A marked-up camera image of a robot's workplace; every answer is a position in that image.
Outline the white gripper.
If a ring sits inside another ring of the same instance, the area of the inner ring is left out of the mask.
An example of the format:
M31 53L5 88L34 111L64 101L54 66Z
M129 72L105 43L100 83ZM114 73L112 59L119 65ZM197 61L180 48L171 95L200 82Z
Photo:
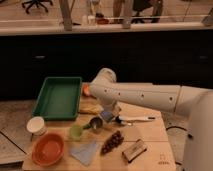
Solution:
M100 105L103 108L102 111L108 111L108 112L112 113L114 115L114 117L121 111L121 108L118 105L116 100L103 100L103 99L101 99Z

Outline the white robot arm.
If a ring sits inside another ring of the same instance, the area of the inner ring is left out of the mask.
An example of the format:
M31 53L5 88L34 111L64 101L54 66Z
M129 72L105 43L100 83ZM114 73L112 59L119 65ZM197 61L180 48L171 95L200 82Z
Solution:
M118 102L188 116L183 171L213 171L213 89L181 85L118 83L116 74L102 68L89 91L107 111Z

